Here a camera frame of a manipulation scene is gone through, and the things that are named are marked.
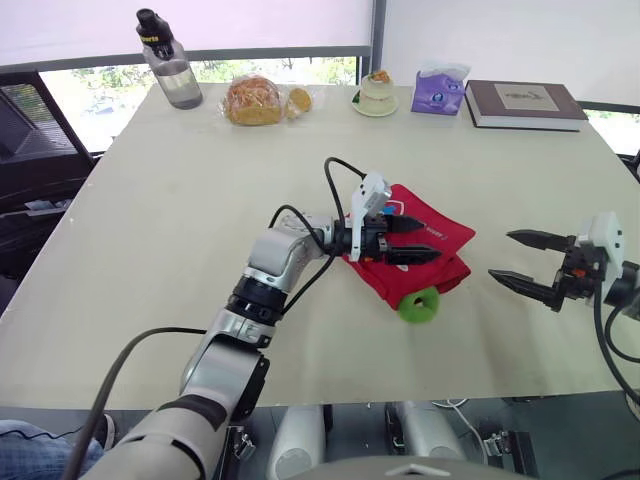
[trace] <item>cake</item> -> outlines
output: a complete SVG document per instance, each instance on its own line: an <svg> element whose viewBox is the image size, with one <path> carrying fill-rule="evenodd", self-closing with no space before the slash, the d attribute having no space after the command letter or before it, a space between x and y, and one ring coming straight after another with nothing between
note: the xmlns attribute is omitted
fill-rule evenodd
<svg viewBox="0 0 640 480"><path fill-rule="evenodd" d="M389 74L380 70L362 79L360 86L360 109L369 114L391 113L396 105L393 96L393 81Z"/></svg>
<svg viewBox="0 0 640 480"><path fill-rule="evenodd" d="M311 110L311 96L303 88L294 88L289 93L289 100L284 107L287 118L296 118Z"/></svg>

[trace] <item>black cable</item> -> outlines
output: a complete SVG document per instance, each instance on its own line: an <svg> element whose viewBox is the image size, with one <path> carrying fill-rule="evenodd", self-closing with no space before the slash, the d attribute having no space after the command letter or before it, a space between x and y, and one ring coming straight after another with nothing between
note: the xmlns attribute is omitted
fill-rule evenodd
<svg viewBox="0 0 640 480"><path fill-rule="evenodd" d="M607 322L604 326L604 338L607 342L609 348L618 355L620 358L633 363L640 363L640 357L633 357L631 355L627 355L622 350L620 350L614 343L613 338L611 337L611 327L613 326L614 320L617 318L618 314L635 302L638 297L640 297L640 288L636 288L633 292L629 294L629 296L622 302L620 305L616 306L611 313L609 314L609 318L607 318Z"/></svg>
<svg viewBox="0 0 640 480"><path fill-rule="evenodd" d="M298 217L298 220L300 220L302 224L305 226L305 228L309 230L309 234L311 235L311 238L313 238L313 241L316 242L316 245L318 245L318 248L323 252L326 252L326 249L324 247L324 244L322 243L322 240L320 240L320 237L318 237L316 232L313 230L309 221L306 218L304 218L304 215L302 215L302 213L300 213L300 211L297 208L292 207L291 205L282 205L280 208L278 208L278 210L276 210L276 213L273 214L273 217L271 217L271 221L269 222L269 228L273 228L273 226L276 224L276 220L278 220L278 217L280 216L280 214L285 210L289 210L296 217Z"/></svg>
<svg viewBox="0 0 640 480"><path fill-rule="evenodd" d="M33 440L34 438L43 437L43 436L49 437L51 440L58 440L59 438L66 437L67 435L78 433L80 430L82 430L82 427L78 427L75 430L71 430L70 432L61 433L60 435L51 435L49 432L40 432L40 433L36 433L35 435L27 435L22 430L9 430L8 432L0 433L0 437L4 437L5 435L9 435L11 433L17 433L25 440Z"/></svg>
<svg viewBox="0 0 640 480"><path fill-rule="evenodd" d="M604 361L607 363L609 370L611 370L611 374L614 376L618 385L624 390L635 403L640 405L640 395L636 393L636 391L627 383L624 379L620 370L616 366L613 358L611 357L611 352L607 347L607 341L604 336L604 330L602 325L602 282L597 282L595 286L594 293L594 302L593 302L593 321L596 327L596 337L598 338L598 345L600 346L600 350L602 351L602 356L604 357Z"/></svg>
<svg viewBox="0 0 640 480"><path fill-rule="evenodd" d="M322 267L320 267L320 269L313 275L313 277L311 277L309 281L307 281L307 283L305 283L302 286L302 288L300 288L300 290L296 292L296 294L289 301L289 303L287 303L287 305L282 309L283 315L287 313L289 310L291 310L291 307L295 305L295 303L300 299L302 294L304 294L304 292L306 292L309 289L309 287L311 287L311 285L313 285L314 282L318 280L322 276L322 274L324 274L324 272L328 270L328 268L331 266L331 264L333 263L333 261L335 260L335 258L338 256L339 252L341 252L341 249L342 249L342 240L343 240L344 231L345 231L344 210L342 210L342 203L340 202L340 196L338 195L338 191L336 190L336 185L333 182L333 178L331 177L331 170L329 169L329 165L331 163L339 163L343 167L351 170L353 173L358 175L360 179L363 179L366 176L363 172L358 170L356 167L348 164L344 160L340 160L339 158L329 157L325 160L324 174L327 177L327 182L329 183L329 189L331 190L331 196L333 197L333 202L335 203L336 210L338 211L338 222L340 224L338 231L336 232L336 241L333 246L333 250L329 253L329 258L327 259L327 261L324 262Z"/></svg>
<svg viewBox="0 0 640 480"><path fill-rule="evenodd" d="M604 477L602 480L617 480L618 478L630 477L631 475L636 475L640 478L640 468L620 470L619 472L612 473L611 475Z"/></svg>
<svg viewBox="0 0 640 480"><path fill-rule="evenodd" d="M82 464L84 463L84 459L87 455L87 448L89 447L89 443L91 442L91 438L93 437L98 422L104 414L104 406L107 403L107 399L109 398L109 394L111 393L113 384L116 381L116 377L118 376L120 369L124 365L124 362L127 360L127 357L136 347L136 345L138 345L142 340L158 333L194 333L204 335L207 332L206 330L200 330L197 328L153 328L139 334L137 337L131 340L126 347L122 349L122 351L118 355L118 358L116 358L115 362L113 362L111 368L109 369L109 372L107 372L107 375L102 381L102 385L100 386L98 395L96 396L96 399L93 402L93 406L91 407L91 411L89 412L89 417L82 427L79 438L73 447L73 451L71 452L69 463L67 463L67 466L64 469L64 474L62 475L63 480L76 480L80 475Z"/></svg>

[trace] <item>book cover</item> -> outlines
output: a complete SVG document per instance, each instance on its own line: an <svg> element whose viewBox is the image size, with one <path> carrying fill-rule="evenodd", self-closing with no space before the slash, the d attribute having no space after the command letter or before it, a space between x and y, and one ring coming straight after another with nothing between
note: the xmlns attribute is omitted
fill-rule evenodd
<svg viewBox="0 0 640 480"><path fill-rule="evenodd" d="M469 80L484 117L537 117L587 120L564 85L552 83Z"/></svg>

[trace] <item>window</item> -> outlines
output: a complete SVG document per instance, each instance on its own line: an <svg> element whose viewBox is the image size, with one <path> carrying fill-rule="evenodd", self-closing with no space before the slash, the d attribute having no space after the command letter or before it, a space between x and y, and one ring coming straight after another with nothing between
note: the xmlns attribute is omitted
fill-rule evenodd
<svg viewBox="0 0 640 480"><path fill-rule="evenodd" d="M276 83L355 85L356 57L191 62L199 82L258 73ZM104 151L155 83L146 64L42 72L42 79L90 152Z"/></svg>
<svg viewBox="0 0 640 480"><path fill-rule="evenodd" d="M640 114L609 112L604 110L584 111L600 136L615 153L635 155L640 150Z"/></svg>

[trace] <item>purple tissue box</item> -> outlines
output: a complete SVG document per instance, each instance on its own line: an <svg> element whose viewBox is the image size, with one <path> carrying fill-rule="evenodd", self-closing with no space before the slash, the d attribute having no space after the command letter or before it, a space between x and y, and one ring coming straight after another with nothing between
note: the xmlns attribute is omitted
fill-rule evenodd
<svg viewBox="0 0 640 480"><path fill-rule="evenodd" d="M421 77L418 72L411 111L455 115L460 109L463 98L464 85L461 81L444 73L432 77Z"/></svg>

